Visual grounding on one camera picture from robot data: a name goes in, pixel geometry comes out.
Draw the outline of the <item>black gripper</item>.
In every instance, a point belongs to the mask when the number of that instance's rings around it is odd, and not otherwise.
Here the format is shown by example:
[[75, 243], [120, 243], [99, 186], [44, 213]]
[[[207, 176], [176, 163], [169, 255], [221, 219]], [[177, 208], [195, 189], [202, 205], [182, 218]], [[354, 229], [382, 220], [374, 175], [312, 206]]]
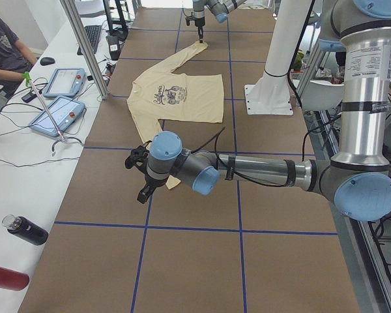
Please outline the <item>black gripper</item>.
[[[146, 145], [139, 145], [132, 149], [130, 155], [125, 159], [124, 166], [126, 169], [137, 168], [141, 173], [147, 173], [147, 158], [149, 150]], [[137, 200], [139, 203], [146, 203], [153, 195], [155, 188], [146, 184], [138, 193]]]
[[190, 22], [194, 22], [197, 28], [199, 36], [199, 42], [203, 43], [203, 27], [205, 26], [205, 12], [204, 11], [193, 11], [189, 16], [185, 17], [187, 26]]

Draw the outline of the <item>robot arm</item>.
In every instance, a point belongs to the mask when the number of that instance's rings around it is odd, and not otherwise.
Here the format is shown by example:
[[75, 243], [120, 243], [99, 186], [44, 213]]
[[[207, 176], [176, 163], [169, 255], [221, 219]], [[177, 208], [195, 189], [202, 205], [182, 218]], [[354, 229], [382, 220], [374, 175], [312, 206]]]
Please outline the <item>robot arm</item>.
[[217, 0], [193, 0], [192, 12], [185, 17], [187, 26], [191, 22], [197, 27], [199, 42], [203, 43], [203, 28], [205, 26], [205, 8], [208, 8], [219, 23], [228, 19], [229, 14], [236, 10], [244, 0], [228, 0], [223, 3]]
[[391, 59], [391, 1], [325, 1], [314, 52], [346, 52], [343, 85], [309, 83], [298, 106], [289, 88], [289, 66], [302, 38], [311, 1], [283, 1], [269, 37], [253, 14], [214, 9], [196, 1], [188, 25], [221, 18], [218, 40], [225, 65], [214, 86], [210, 35], [179, 49], [132, 81], [126, 104], [142, 144], [127, 168], [143, 174], [138, 200], [157, 188], [187, 191], [193, 200], [223, 180], [243, 181], [266, 195], [291, 187], [313, 192], [343, 215], [373, 221], [391, 212], [389, 161], [383, 156]]

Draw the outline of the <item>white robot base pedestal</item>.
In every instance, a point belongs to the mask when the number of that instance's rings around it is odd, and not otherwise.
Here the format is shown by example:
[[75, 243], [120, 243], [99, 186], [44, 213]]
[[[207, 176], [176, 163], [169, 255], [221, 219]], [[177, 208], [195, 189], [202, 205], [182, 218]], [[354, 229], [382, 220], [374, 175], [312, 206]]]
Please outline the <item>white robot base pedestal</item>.
[[244, 86], [247, 114], [293, 115], [288, 78], [313, 6], [311, 0], [281, 1], [263, 75]]

